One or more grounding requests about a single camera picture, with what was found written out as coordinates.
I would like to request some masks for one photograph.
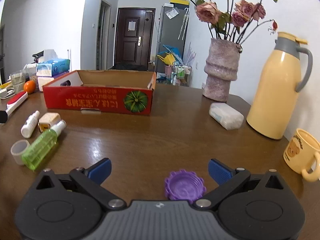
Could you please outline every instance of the pink textured vase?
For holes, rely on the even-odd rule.
[[[226,102],[231,81],[237,80],[240,46],[231,41],[211,39],[209,56],[204,67],[208,74],[203,95],[219,102]]]

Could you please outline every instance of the yellow thermos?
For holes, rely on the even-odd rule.
[[[310,50],[300,47],[306,40],[279,32],[276,47],[268,58],[247,122],[259,133],[281,139],[288,126],[298,94],[307,84],[313,64]],[[299,53],[308,55],[308,68],[301,80]]]

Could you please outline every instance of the white tissue pack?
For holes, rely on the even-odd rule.
[[[225,103],[213,103],[209,115],[227,130],[239,129],[244,121],[244,116]]]

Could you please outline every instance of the green bottle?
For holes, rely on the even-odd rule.
[[[64,120],[44,131],[22,155],[22,161],[34,171],[52,147],[57,143],[58,136],[67,126]]]

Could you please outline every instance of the bear illustration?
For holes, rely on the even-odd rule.
[[[295,157],[297,154],[299,154],[300,149],[293,140],[290,141],[287,152],[289,157]]]

